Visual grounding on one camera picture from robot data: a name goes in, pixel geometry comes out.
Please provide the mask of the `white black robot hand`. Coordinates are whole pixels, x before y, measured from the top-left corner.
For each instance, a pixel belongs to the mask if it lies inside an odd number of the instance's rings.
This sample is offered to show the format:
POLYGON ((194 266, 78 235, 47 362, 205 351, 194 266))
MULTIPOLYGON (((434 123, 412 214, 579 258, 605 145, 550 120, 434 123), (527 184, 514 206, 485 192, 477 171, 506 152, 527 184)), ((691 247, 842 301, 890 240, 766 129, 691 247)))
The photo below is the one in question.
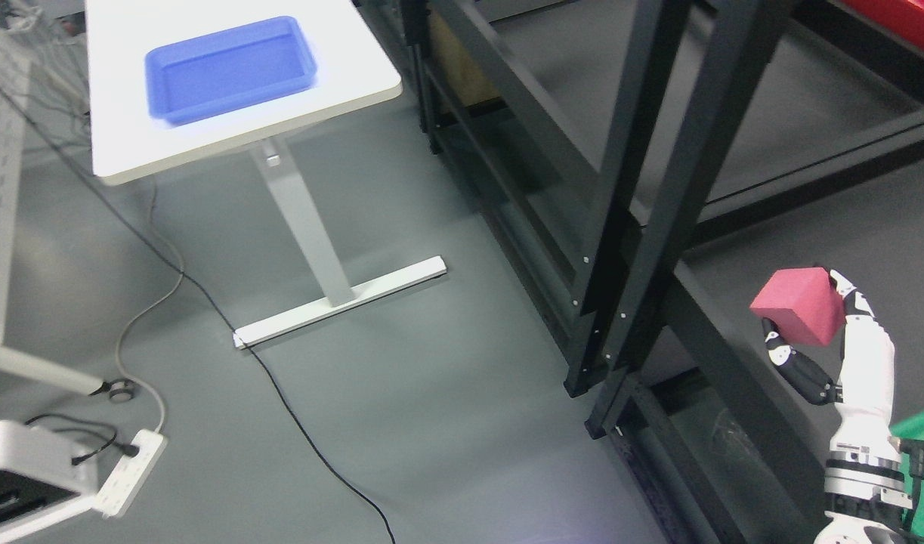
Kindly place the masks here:
POLYGON ((773 321, 761 318, 767 357, 810 405, 835 406, 839 427, 832 434, 830 449, 842 442, 888 451, 895 395, 894 343, 866 294, 838 270, 824 268, 844 303, 844 323, 838 330, 842 334, 842 364, 837 378, 797 351, 797 344, 783 338, 773 321))

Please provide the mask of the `white silver robot forearm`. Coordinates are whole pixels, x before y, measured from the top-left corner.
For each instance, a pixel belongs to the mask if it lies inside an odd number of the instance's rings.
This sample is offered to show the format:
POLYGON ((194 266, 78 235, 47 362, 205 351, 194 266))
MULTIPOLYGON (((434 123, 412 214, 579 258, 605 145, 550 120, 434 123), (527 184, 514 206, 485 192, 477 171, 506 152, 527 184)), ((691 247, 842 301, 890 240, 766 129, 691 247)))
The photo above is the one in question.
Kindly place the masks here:
POLYGON ((890 449, 837 442, 825 462, 827 525, 817 543, 920 543, 912 531, 924 481, 924 440, 890 438, 890 449))

